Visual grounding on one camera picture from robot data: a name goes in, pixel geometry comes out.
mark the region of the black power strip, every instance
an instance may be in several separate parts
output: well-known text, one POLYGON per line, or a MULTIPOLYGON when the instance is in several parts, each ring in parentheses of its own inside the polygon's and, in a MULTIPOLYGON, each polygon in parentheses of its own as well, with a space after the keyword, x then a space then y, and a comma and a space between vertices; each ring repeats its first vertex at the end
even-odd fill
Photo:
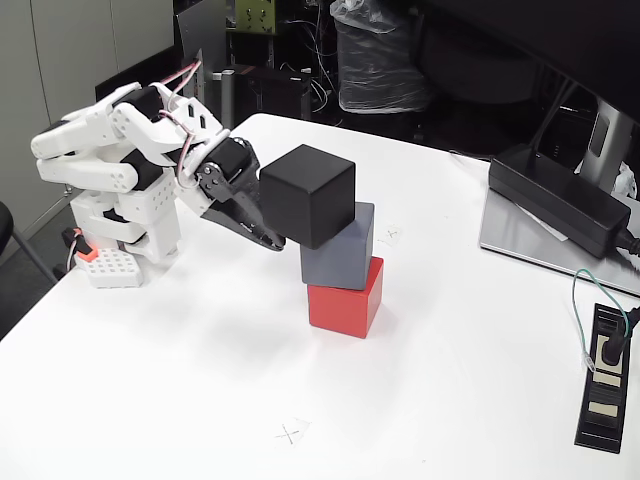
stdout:
POLYGON ((624 318, 618 310, 596 304, 590 349, 596 372, 587 371, 575 439, 576 445, 610 453, 620 453, 622 445, 631 341, 627 342, 616 366, 602 360, 602 345, 620 322, 624 322, 624 318))

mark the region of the black cube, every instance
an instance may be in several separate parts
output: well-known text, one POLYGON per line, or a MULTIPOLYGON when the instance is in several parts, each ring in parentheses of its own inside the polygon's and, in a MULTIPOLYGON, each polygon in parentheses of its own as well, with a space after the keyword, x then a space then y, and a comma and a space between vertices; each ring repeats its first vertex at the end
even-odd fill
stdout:
POLYGON ((307 145, 260 173, 265 223, 316 250, 355 219, 356 165, 307 145))

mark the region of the red cube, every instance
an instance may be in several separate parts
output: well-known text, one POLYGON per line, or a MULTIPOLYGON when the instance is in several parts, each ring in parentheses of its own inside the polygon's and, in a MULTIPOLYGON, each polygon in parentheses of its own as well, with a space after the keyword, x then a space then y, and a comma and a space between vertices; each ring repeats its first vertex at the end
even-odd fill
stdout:
POLYGON ((384 260, 373 257, 364 291, 309 285, 311 325, 333 332, 367 338, 382 301, 384 260))

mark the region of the black chair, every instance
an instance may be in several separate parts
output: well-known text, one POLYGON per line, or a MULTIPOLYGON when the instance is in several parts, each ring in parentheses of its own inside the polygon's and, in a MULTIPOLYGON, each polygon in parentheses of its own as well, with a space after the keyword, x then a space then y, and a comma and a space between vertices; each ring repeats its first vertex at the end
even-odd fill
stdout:
POLYGON ((7 208, 7 206, 0 202, 0 255, 4 252, 4 249, 9 243, 9 239, 13 239, 24 250, 27 256, 35 264, 36 267, 47 277, 51 283, 56 284, 58 280, 53 275, 53 272, 47 268, 40 256, 36 253, 33 247, 27 242, 27 239, 15 228, 13 223, 13 216, 7 208))

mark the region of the gray wall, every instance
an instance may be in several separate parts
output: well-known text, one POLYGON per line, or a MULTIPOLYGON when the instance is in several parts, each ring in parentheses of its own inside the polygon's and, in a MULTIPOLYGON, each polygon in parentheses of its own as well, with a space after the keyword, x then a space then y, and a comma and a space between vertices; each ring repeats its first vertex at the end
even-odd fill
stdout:
POLYGON ((28 0, 0 1, 0 201, 24 230, 64 192, 40 180, 29 144, 49 126, 28 0))
POLYGON ((40 180, 31 138, 171 45, 172 0, 0 0, 0 201, 18 228, 33 233, 64 194, 40 180))

